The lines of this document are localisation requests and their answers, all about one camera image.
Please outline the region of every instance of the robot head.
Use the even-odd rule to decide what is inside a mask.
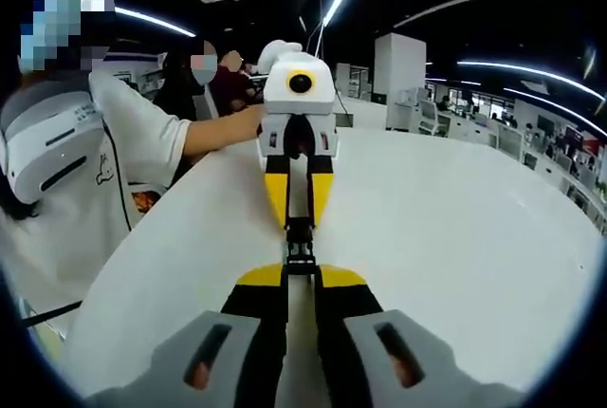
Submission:
[[[270,114],[320,114],[333,111],[335,86],[329,67],[305,52],[294,52],[292,45],[272,42],[275,61],[264,89]]]
[[[269,74],[270,69],[278,61],[279,57],[287,52],[302,52],[304,48],[299,43],[287,43],[283,40],[274,40],[262,50],[257,62],[257,70],[260,74]]]

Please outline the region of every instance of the white pillar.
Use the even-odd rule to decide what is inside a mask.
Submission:
[[[335,68],[335,87],[339,90],[343,97],[348,96],[350,86],[350,65],[337,64]]]
[[[396,33],[376,39],[373,90],[386,95],[386,126],[412,130],[415,118],[412,108],[395,105],[403,90],[424,87],[426,77],[426,43]]]

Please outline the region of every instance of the white round table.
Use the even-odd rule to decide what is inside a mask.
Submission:
[[[446,341],[473,378],[529,390],[593,294],[600,239],[588,218],[486,146],[341,129],[334,164],[317,261],[361,274],[384,309]],[[156,346],[201,312],[218,311],[240,275],[280,262],[284,242],[256,144],[209,155],[103,269],[65,343],[64,374],[84,396],[133,381]],[[293,312],[310,310],[305,287],[291,291]],[[294,324],[289,333],[298,336]],[[289,336],[289,346],[296,340]],[[312,406],[281,398],[279,388],[281,404]]]

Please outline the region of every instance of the white shirt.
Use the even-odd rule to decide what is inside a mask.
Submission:
[[[84,298],[129,232],[119,182],[129,221],[135,226],[140,214],[128,184],[168,187],[190,124],[168,116],[103,71],[92,72],[89,84],[116,143],[119,166],[106,135],[97,159],[49,192],[40,202],[37,217],[2,218],[14,247],[7,261],[9,278],[17,294],[38,312]]]

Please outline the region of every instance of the yellow panel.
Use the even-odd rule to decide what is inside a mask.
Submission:
[[[321,264],[319,267],[321,268],[323,287],[354,287],[367,284],[364,278],[352,270],[336,268],[326,264]]]
[[[248,285],[250,287],[279,287],[281,285],[282,264],[273,264],[250,270],[240,277],[236,285]]]
[[[281,228],[286,225],[287,185],[288,174],[266,174],[267,195]]]
[[[314,192],[314,226],[319,226],[333,186],[333,174],[312,174]]]

